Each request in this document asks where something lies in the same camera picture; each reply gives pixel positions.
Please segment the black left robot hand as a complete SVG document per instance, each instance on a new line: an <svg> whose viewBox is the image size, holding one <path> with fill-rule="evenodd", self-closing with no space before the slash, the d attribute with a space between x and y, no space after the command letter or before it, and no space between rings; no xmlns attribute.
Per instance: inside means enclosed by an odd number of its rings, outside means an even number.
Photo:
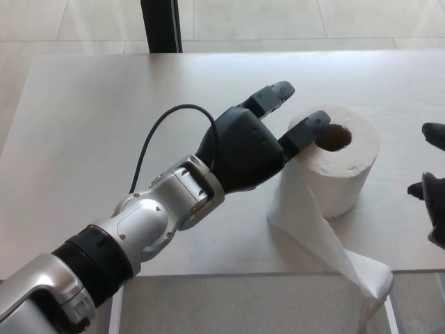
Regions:
<svg viewBox="0 0 445 334"><path fill-rule="evenodd" d="M249 191L263 184L327 131L331 118L317 110L275 138L261 120L294 92L288 81L280 81L226 110L215 121L217 150L213 131L207 130L195 156L210 167L224 193Z"/></svg>

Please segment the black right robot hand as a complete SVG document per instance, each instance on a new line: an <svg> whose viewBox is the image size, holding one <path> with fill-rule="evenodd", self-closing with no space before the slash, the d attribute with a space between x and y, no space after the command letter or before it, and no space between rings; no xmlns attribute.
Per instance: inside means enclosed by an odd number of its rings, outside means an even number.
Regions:
<svg viewBox="0 0 445 334"><path fill-rule="evenodd" d="M444 151L444 124L426 122L422 125L421 131L429 144ZM424 201L432 223L428 240L444 249L444 178L437 178L432 173L424 172L420 182L408 186L407 193Z"/></svg>

